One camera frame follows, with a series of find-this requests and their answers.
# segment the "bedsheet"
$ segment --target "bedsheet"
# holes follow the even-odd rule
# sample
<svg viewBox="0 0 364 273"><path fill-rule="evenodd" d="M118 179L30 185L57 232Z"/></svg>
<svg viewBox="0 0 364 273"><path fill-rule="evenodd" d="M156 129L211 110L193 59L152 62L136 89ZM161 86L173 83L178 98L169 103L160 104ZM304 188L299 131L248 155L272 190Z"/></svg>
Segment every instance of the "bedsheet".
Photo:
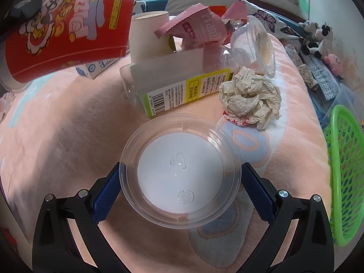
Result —
<svg viewBox="0 0 364 273"><path fill-rule="evenodd" d="M295 197L320 194L331 213L326 143L306 86L281 43L273 42L282 94L281 117L265 131L238 127L222 117L218 94L165 114L190 113L219 124L231 135L242 162L250 162L276 189ZM132 133L148 121L123 97L119 68L125 57L94 80L68 68L35 80L16 96L0 124L3 191L29 242L43 198L74 196L106 176L119 161ZM74 221L70 226L84 260L93 264ZM106 240L132 272L236 272L254 250L268 224L261 221L245 190L215 221L196 229L173 230L148 222L122 192L107 220L99 224ZM277 255L281 261L295 225Z"/></svg>

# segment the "clear plastic bowl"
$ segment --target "clear plastic bowl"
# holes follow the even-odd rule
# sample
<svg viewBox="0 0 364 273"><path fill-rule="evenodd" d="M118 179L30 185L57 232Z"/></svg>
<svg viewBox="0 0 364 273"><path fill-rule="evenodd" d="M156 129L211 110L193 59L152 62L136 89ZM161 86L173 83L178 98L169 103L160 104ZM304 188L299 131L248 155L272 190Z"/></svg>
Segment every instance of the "clear plastic bowl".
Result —
<svg viewBox="0 0 364 273"><path fill-rule="evenodd" d="M264 26L255 16L248 16L248 23L233 32L230 46L239 66L274 78L276 57L273 45Z"/></svg>
<svg viewBox="0 0 364 273"><path fill-rule="evenodd" d="M155 118L128 140L120 162L121 189L147 220L195 228L218 218L241 184L241 161L221 129L189 114Z"/></svg>

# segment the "water droplet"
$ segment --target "water droplet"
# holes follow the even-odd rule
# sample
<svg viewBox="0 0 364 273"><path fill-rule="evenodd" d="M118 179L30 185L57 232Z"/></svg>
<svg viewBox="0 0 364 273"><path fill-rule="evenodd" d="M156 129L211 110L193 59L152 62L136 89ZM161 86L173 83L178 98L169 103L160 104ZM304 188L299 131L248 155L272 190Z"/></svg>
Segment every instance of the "water droplet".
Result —
<svg viewBox="0 0 364 273"><path fill-rule="evenodd" d="M172 157L170 161L171 166L178 169L185 169L185 158L183 157L183 154L181 152L177 153L176 156Z"/></svg>
<svg viewBox="0 0 364 273"><path fill-rule="evenodd" d="M179 202L183 204L187 204L193 201L195 194L191 190L181 190L177 195L177 199Z"/></svg>

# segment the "pink snack wrapper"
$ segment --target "pink snack wrapper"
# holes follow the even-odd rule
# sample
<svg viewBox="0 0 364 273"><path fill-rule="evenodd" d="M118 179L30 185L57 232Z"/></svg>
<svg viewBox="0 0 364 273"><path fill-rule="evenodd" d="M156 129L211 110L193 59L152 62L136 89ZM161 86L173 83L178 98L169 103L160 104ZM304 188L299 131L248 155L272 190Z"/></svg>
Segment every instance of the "pink snack wrapper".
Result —
<svg viewBox="0 0 364 273"><path fill-rule="evenodd" d="M182 38L183 49L193 49L209 44L222 45L228 36L221 18L207 6L199 3L155 31L158 38L173 35Z"/></svg>
<svg viewBox="0 0 364 273"><path fill-rule="evenodd" d="M248 11L246 10L246 5L244 1L235 1L226 10L225 14L221 17L222 20L233 19L247 21Z"/></svg>

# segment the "cartoon print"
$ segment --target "cartoon print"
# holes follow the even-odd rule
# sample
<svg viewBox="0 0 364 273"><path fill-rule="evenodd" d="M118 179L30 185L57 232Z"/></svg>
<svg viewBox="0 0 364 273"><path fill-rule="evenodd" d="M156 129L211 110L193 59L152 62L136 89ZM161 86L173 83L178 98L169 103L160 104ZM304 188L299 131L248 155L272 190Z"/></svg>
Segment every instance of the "cartoon print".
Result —
<svg viewBox="0 0 364 273"><path fill-rule="evenodd" d="M45 0L40 12L30 21L19 27L19 34L27 35L27 50L36 55L47 45L52 35L55 11L63 0Z"/></svg>
<svg viewBox="0 0 364 273"><path fill-rule="evenodd" d="M96 25L105 23L104 0L75 0L74 16L69 23L70 40L86 37L96 40Z"/></svg>
<svg viewBox="0 0 364 273"><path fill-rule="evenodd" d="M44 0L40 12L18 32L27 36L28 52L38 55L50 37L59 37L67 26L69 39L74 42L82 37L96 40L96 26L104 23L104 0Z"/></svg>

